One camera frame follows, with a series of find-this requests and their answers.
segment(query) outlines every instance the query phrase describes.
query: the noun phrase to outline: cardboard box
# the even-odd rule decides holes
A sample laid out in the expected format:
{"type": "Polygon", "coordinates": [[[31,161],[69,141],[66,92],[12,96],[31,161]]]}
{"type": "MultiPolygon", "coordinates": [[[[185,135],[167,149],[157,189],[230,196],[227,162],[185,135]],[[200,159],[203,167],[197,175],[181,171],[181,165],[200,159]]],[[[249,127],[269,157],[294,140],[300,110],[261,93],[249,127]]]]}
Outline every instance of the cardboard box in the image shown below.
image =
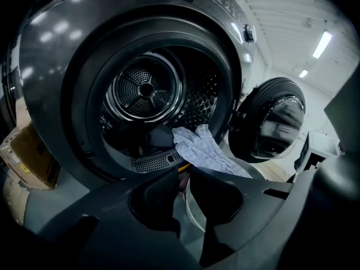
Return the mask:
{"type": "Polygon", "coordinates": [[[56,187],[60,166],[48,151],[31,123],[25,102],[16,102],[16,128],[0,145],[0,155],[29,188],[56,187]]]}
{"type": "Polygon", "coordinates": [[[17,224],[23,226],[26,205],[28,203],[30,193],[19,185],[19,180],[20,178],[14,173],[14,171],[9,169],[2,193],[12,217],[17,224]]]}

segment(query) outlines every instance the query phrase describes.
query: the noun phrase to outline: open door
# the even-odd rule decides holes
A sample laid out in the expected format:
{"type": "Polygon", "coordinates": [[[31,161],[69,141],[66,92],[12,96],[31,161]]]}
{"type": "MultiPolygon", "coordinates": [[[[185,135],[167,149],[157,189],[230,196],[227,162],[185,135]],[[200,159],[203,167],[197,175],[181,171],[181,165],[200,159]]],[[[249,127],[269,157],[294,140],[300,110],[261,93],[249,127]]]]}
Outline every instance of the open door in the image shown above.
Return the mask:
{"type": "Polygon", "coordinates": [[[268,80],[254,88],[232,116],[230,149],[250,163],[284,157],[298,140],[304,116],[299,86],[287,78],[268,80]]]}

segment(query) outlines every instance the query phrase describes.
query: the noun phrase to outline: light blue cloth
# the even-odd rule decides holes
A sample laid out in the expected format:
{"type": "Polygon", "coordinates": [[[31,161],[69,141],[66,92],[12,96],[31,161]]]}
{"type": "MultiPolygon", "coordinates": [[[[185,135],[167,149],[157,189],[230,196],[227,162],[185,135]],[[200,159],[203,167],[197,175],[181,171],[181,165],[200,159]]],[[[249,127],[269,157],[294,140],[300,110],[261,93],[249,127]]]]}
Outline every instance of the light blue cloth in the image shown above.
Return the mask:
{"type": "Polygon", "coordinates": [[[198,126],[195,133],[184,127],[174,128],[172,131],[176,150],[192,165],[251,178],[242,167],[226,157],[215,142],[208,125],[198,126]]]}

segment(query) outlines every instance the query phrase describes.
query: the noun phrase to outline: wall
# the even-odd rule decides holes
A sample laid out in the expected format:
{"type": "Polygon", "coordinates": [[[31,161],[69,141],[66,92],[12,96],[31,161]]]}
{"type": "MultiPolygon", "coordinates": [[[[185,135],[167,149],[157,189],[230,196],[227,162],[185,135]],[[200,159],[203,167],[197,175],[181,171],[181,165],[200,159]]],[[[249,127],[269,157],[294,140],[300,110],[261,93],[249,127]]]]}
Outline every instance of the wall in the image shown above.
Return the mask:
{"type": "Polygon", "coordinates": [[[291,176],[295,173],[294,161],[299,158],[307,133],[309,131],[328,135],[332,137],[336,143],[339,139],[324,112],[324,108],[331,101],[330,96],[311,86],[306,82],[306,80],[290,77],[273,69],[266,73],[264,81],[274,77],[290,78],[300,87],[305,96],[306,113],[301,135],[295,144],[294,149],[287,155],[287,157],[282,159],[274,159],[274,162],[281,166],[286,171],[288,176],[291,176]]]}

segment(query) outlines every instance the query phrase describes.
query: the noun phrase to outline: ceiling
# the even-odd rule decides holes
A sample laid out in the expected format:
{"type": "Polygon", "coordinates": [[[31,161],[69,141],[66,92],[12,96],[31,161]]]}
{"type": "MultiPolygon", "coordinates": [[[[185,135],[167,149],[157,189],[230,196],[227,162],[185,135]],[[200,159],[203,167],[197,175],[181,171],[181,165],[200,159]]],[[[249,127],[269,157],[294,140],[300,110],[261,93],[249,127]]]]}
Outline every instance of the ceiling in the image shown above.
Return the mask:
{"type": "Polygon", "coordinates": [[[358,39],[351,23],[329,0],[236,0],[258,36],[257,47],[269,67],[298,77],[330,97],[359,63],[358,39]],[[323,32],[333,38],[319,59],[323,32]]]}

